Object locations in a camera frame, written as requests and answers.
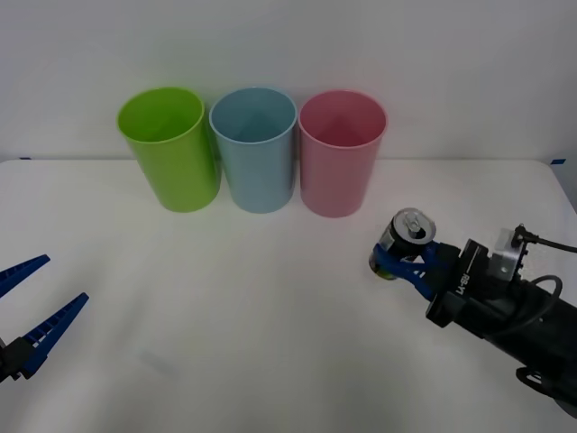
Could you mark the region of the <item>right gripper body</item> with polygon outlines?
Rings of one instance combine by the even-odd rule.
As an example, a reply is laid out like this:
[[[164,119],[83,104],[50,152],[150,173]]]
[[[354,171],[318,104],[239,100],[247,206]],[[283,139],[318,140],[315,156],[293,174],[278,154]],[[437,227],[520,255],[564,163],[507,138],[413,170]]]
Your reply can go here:
[[[481,330],[485,321],[481,292],[487,284],[488,262],[488,248],[470,239],[447,283],[430,303],[426,317],[439,327],[455,323],[466,330]]]

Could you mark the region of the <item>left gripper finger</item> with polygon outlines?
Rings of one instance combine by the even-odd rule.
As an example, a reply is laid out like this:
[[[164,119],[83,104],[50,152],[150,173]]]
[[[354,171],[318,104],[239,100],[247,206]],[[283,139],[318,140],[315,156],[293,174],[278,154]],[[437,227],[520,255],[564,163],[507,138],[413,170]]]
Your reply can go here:
[[[47,360],[49,352],[58,343],[81,309],[88,302],[81,293],[70,303],[44,320],[24,336],[9,344],[9,376],[30,379]]]
[[[14,289],[34,272],[38,271],[43,265],[50,261],[47,254],[32,258],[23,263],[0,271],[0,298]]]

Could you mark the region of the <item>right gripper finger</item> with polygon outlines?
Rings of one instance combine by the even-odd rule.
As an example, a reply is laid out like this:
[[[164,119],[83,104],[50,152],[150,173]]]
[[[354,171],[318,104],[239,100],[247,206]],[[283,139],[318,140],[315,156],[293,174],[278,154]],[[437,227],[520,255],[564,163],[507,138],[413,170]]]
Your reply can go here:
[[[418,293],[427,301],[432,301],[435,297],[436,290],[432,289],[425,282],[425,275],[434,268],[441,268],[441,265],[434,258],[435,249],[427,247],[421,254],[423,262],[413,263],[398,260],[380,244],[375,244],[372,250],[374,262],[381,270],[393,277],[408,281],[418,291]]]
[[[451,246],[432,241],[425,246],[420,256],[426,272],[434,269],[446,270],[451,265]]]

